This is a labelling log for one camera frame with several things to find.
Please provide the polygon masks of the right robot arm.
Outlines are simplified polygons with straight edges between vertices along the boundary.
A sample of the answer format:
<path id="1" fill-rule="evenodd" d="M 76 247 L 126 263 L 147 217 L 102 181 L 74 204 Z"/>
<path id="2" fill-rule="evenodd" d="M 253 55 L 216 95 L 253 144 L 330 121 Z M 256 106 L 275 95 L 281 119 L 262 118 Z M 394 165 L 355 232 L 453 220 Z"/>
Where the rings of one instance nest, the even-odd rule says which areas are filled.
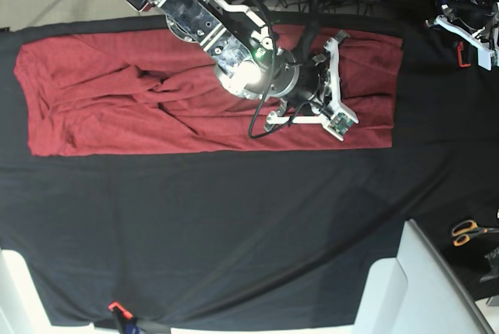
<path id="1" fill-rule="evenodd" d="M 269 12 L 258 0 L 126 0 L 134 9 L 164 13 L 168 29 L 179 39 L 199 45 L 214 61 L 214 73 L 231 95 L 258 105 L 276 98 L 264 135 L 293 124 L 321 126 L 342 140 L 358 117 L 343 101 L 339 75 L 340 31 L 313 54 L 319 34 L 309 22 L 296 46 L 278 45 Z"/>

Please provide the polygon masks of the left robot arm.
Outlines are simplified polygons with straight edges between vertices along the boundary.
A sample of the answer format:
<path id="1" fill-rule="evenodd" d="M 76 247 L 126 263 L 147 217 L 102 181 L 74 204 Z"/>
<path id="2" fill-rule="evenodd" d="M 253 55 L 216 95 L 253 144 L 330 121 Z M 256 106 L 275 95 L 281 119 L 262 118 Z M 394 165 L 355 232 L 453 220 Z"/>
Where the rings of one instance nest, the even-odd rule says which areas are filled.
<path id="1" fill-rule="evenodd" d="M 498 0 L 435 0 L 437 15 L 426 27 L 455 35 L 458 65 L 472 60 L 485 70 L 498 67 Z"/>

